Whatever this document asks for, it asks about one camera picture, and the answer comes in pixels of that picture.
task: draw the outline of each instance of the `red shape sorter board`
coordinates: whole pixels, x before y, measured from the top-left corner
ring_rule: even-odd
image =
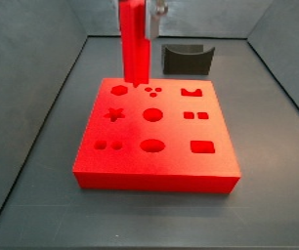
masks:
[[[231,192],[241,174],[212,83],[104,79],[73,172],[81,188]]]

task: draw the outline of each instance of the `star-shaped hole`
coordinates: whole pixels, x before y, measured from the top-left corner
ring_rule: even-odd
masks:
[[[103,117],[111,118],[112,122],[116,122],[119,118],[125,118],[125,115],[123,114],[124,108],[109,108],[109,113],[104,114]]]

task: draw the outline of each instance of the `gray wall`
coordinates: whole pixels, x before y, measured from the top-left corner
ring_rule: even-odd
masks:
[[[247,38],[272,0],[167,0],[161,36]],[[119,35],[111,0],[71,0],[89,35]]]
[[[299,0],[275,0],[249,43],[299,105]]]
[[[0,0],[0,209],[85,41],[67,0]]]

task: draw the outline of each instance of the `red block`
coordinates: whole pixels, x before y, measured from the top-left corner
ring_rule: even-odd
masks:
[[[145,0],[120,1],[124,78],[135,87],[149,83],[151,42],[145,38]]]
[[[81,188],[231,192],[241,174],[211,82],[104,79],[73,172]]]

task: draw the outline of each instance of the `red block top surface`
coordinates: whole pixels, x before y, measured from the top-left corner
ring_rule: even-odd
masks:
[[[240,177],[211,82],[104,79],[73,171]]]

